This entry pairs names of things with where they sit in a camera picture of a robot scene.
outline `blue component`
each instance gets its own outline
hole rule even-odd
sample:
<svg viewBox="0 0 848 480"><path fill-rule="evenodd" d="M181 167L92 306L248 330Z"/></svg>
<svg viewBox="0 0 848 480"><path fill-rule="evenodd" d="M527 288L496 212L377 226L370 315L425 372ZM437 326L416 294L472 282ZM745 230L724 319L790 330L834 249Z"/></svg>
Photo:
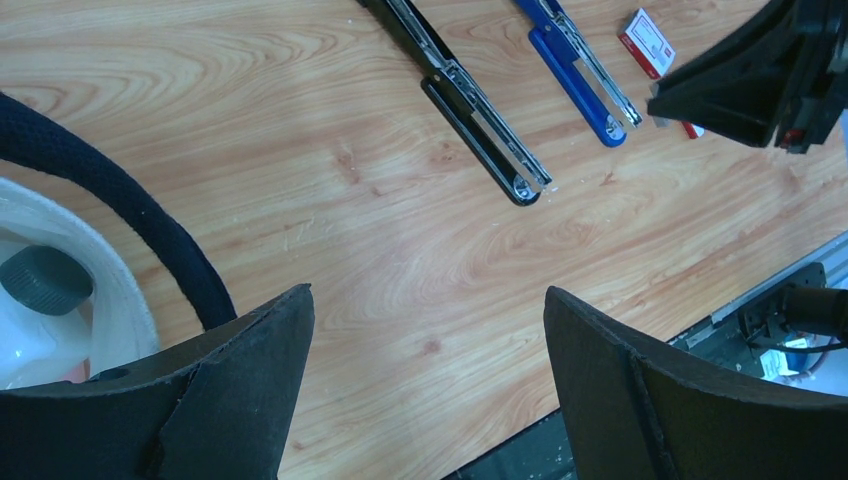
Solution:
<svg viewBox="0 0 848 480"><path fill-rule="evenodd" d="M536 51L539 52L542 60L559 80L562 88L571 97L571 101L583 114L586 122L595 131L601 143L611 148L621 145L627 140L627 134L618 125L615 129L611 129L612 131L608 130L609 121L616 124L617 122L592 90L592 87L586 82L586 79L583 78L583 75L574 67L574 61L579 58L577 52L568 43L559 27L542 10L539 1L547 2L554 12L565 13L555 0L515 0L515 3L524 10L524 13L536 25L536 28L531 30L528 35L530 43L536 47Z"/></svg>
<svg viewBox="0 0 848 480"><path fill-rule="evenodd" d="M795 340L799 338L795 334L789 334L786 338L783 339L784 342L789 342L791 340ZM790 370L796 372L803 372L807 369L807 362L809 360L809 355L806 353L787 353L786 354L786 366L789 367Z"/></svg>

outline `red and white box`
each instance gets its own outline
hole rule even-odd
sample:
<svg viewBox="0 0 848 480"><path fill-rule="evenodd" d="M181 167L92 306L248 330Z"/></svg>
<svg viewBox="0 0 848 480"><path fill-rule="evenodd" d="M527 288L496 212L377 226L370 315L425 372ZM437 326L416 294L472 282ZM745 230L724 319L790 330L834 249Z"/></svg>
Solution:
<svg viewBox="0 0 848 480"><path fill-rule="evenodd" d="M704 136L704 133L706 133L706 130L695 125L694 123L689 123L689 122L681 122L681 123L683 123L683 128L686 129L686 134L689 135L689 138L691 138L692 140L701 138L702 136Z"/></svg>
<svg viewBox="0 0 848 480"><path fill-rule="evenodd" d="M633 15L618 39L654 80L665 75L674 63L676 52L643 8Z"/></svg>

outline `black stapler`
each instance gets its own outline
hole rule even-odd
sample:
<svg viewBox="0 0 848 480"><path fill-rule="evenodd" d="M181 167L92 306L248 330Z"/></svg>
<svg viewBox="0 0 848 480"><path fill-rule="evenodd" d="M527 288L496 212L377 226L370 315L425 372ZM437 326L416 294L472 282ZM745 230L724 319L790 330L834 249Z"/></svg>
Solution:
<svg viewBox="0 0 848 480"><path fill-rule="evenodd" d="M421 87L519 206L535 203L552 179L498 114L471 75L408 0L358 0L412 57L425 77Z"/></svg>

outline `gray knob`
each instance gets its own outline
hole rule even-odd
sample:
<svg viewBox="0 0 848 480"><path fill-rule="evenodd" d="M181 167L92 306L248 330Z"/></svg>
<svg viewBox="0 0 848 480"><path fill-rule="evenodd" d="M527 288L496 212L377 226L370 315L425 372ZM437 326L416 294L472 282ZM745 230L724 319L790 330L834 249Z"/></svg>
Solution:
<svg viewBox="0 0 848 480"><path fill-rule="evenodd" d="M77 308L94 290L91 275L53 247L32 245L0 265L0 284L15 300L44 315Z"/></svg>

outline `wooden table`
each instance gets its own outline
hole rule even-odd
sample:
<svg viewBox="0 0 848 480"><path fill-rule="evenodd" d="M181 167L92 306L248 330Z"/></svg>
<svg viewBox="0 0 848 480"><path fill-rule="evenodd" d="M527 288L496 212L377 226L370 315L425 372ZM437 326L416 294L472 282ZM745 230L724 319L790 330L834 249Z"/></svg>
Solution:
<svg viewBox="0 0 848 480"><path fill-rule="evenodd" d="M764 2L565 1L644 109L615 35L646 7L694 57ZM316 330L281 478L439 478L557 407L557 285L668 339L848 229L841 132L807 157L650 120L600 145L508 0L420 0L555 182L514 207L354 0L0 3L0 88L100 148L195 236L240 313L311 282ZM162 339L200 332L174 281L86 192L4 176L98 228Z"/></svg>

